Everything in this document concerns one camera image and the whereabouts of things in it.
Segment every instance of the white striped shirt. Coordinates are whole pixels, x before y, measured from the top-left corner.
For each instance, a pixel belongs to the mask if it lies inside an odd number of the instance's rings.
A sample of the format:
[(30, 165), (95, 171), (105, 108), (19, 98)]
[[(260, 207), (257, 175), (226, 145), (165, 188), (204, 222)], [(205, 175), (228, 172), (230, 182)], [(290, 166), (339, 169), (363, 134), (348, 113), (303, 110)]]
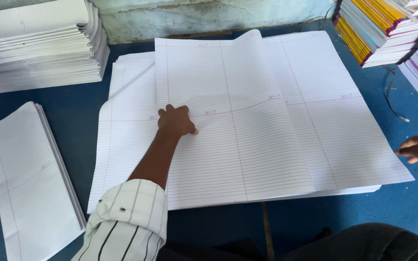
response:
[(72, 261), (153, 261), (166, 239), (164, 190), (152, 181), (132, 179), (103, 195)]

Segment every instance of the dark trousers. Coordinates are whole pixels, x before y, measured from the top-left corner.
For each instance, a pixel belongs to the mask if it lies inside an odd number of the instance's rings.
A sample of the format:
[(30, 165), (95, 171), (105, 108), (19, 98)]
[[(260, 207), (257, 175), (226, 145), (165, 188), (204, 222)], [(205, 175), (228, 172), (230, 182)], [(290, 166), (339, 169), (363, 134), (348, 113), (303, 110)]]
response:
[[(260, 261), (251, 240), (216, 247), (166, 244), (160, 261)], [(383, 223), (364, 223), (329, 235), (277, 258), (278, 261), (418, 261), (418, 235)]]

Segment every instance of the ruled paper sheet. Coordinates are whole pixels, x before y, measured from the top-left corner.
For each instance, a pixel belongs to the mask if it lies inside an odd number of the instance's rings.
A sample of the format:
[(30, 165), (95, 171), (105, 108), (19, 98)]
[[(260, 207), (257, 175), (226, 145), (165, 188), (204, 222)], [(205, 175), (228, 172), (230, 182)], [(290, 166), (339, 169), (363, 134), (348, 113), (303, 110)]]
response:
[(84, 231), (54, 153), (33, 102), (0, 121), (0, 218), (9, 261), (47, 260)]
[(187, 105), (169, 209), (314, 191), (258, 30), (235, 40), (156, 38), (157, 106)]
[(127, 180), (156, 135), (154, 64), (154, 52), (120, 56), (113, 64), (109, 100), (99, 111), (88, 213), (109, 188)]
[(325, 31), (265, 38), (264, 44), (317, 190), (414, 180)]

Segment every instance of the blue tabletop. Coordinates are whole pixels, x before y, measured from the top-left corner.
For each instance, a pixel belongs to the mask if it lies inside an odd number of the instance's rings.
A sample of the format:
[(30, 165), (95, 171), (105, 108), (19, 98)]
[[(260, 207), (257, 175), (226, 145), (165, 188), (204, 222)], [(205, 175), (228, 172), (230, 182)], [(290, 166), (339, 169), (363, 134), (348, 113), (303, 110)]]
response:
[[(316, 21), (305, 24), (301, 30), (319, 30), (321, 25), (322, 21)], [(299, 27), (270, 27), (260, 31), (266, 37), (298, 32)], [(391, 147), (396, 149), (407, 137), (418, 135), (418, 94), (401, 72), (396, 71), (390, 98), (395, 110), (410, 119), (409, 123), (398, 119), (386, 102), (386, 87), (393, 75), (381, 66), (360, 68), (333, 26), (327, 23), (325, 29)], [(234, 39), (242, 33), (205, 39)], [(101, 82), (0, 94), (0, 120), (28, 101), (43, 106), (84, 213), (96, 160), (98, 114), (108, 97), (112, 62), (119, 55), (153, 51), (154, 42), (110, 47)], [(327, 66), (327, 61), (318, 60), (311, 66)], [(267, 202), (276, 256), (310, 242), (323, 227), (340, 231), (363, 222), (386, 222), (418, 234), (418, 168), (403, 162), (415, 181), (384, 185), (367, 194)], [(169, 212), (168, 240), (215, 246), (243, 238), (253, 239), (266, 253), (260, 203)], [(51, 260), (69, 260), (82, 242), (82, 237), (77, 238)], [(6, 260), (1, 223), (0, 260)]]

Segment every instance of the rolled-up sleeve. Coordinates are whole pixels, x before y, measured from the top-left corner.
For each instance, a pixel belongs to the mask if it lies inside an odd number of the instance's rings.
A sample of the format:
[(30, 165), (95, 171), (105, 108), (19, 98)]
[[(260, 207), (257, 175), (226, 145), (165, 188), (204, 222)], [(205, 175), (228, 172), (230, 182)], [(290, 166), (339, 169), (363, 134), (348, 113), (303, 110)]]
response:
[(72, 261), (152, 261), (167, 238), (167, 196), (152, 181), (133, 179), (109, 189), (88, 219), (83, 247)]

